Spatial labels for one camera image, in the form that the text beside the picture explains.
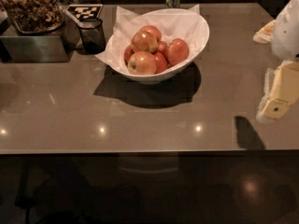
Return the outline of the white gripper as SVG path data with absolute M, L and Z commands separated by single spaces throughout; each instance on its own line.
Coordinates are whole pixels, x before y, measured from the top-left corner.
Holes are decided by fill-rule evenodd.
M 283 61 L 268 68 L 264 77 L 264 96 L 256 119 L 261 123 L 281 119 L 299 99 L 299 0 L 290 0 L 276 20 L 268 22 L 253 36 L 260 44 L 271 42 L 273 53 Z

